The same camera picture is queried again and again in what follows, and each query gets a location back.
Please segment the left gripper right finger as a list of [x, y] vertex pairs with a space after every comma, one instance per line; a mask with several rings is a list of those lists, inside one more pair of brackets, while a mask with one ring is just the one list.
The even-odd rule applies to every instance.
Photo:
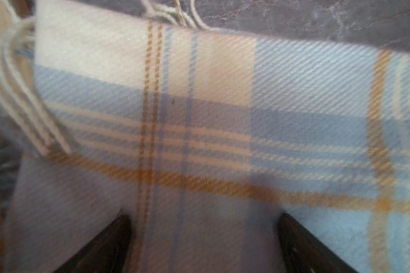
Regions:
[[278, 219], [277, 235], [288, 273], [356, 273], [288, 213]]

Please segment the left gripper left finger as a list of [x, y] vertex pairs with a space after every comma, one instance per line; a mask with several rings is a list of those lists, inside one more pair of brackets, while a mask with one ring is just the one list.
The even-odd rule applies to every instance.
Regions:
[[116, 217], [56, 273], [121, 273], [132, 242], [132, 222], [128, 215]]

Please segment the plaid blue beige scarf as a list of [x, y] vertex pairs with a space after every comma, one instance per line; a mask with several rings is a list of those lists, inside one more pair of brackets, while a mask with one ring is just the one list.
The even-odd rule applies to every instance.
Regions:
[[0, 273], [410, 273], [410, 53], [39, 1], [0, 35]]

